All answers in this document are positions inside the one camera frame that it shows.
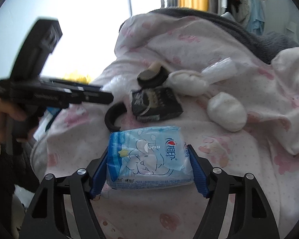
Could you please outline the person's left hand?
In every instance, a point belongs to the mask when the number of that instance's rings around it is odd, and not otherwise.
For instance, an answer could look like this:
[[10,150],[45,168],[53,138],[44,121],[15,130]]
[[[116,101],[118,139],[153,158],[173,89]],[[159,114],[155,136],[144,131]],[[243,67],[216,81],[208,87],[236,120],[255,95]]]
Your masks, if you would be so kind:
[[18,108],[14,103],[0,99],[0,142],[6,140],[7,118],[10,117],[15,121],[25,121],[26,113]]

